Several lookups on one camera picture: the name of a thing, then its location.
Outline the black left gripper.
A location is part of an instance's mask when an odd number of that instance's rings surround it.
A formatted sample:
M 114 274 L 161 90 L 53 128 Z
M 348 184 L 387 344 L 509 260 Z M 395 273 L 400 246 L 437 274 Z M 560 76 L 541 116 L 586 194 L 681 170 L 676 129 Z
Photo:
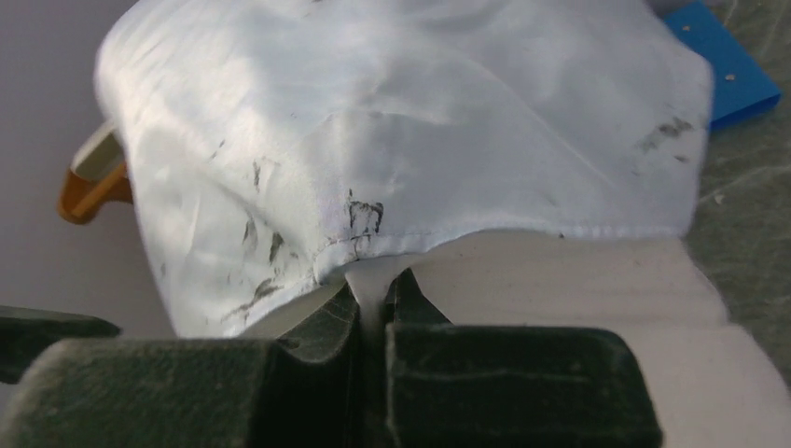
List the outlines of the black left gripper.
M 90 315 L 1 306 L 1 382 L 17 384 L 31 364 L 64 339 L 114 338 L 115 324 Z

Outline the white pillow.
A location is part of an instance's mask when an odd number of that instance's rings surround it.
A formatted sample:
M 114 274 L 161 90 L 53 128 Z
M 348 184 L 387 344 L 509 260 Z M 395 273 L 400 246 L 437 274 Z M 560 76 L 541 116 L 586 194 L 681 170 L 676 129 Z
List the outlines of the white pillow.
M 585 242 L 554 233 L 478 231 L 385 235 L 332 244 L 274 306 L 327 302 L 348 288 L 358 306 L 355 394 L 365 380 L 386 417 L 385 331 L 390 286 L 412 271 L 452 324 L 576 327 L 616 333 L 630 347 L 663 431 L 659 447 L 786 447 L 790 396 L 750 334 L 675 238 Z

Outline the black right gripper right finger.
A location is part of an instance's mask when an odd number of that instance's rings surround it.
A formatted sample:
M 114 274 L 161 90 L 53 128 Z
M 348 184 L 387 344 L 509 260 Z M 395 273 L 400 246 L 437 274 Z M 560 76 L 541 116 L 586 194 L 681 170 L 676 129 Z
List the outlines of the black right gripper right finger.
M 395 447 L 659 447 L 639 363 L 593 328 L 455 325 L 412 271 L 388 290 L 385 422 Z

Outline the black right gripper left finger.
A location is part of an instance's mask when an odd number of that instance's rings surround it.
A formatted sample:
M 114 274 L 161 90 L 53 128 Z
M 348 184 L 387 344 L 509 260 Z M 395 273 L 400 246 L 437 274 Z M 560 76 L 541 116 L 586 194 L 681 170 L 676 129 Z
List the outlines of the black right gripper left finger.
M 277 339 L 70 339 L 23 375 L 5 447 L 346 447 L 348 288 Z

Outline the light blue pillowcase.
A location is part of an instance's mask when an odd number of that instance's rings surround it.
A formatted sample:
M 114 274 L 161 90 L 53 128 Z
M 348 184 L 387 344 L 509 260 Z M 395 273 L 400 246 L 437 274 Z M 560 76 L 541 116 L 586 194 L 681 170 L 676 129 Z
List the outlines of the light blue pillowcase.
M 186 338 L 481 231 L 682 235 L 713 86 L 643 1 L 140 1 L 95 67 Z

